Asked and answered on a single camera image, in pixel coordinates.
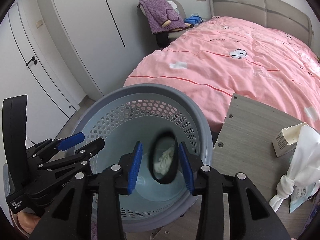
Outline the person's left hand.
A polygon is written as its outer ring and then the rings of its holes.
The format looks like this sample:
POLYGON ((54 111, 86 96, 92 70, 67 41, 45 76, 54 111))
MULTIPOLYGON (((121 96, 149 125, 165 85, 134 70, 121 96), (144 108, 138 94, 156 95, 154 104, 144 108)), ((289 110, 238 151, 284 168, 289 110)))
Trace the person's left hand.
POLYGON ((13 218, 17 230, 26 238, 30 237, 31 233, 41 219, 33 213, 27 213, 24 211, 15 214, 13 218))

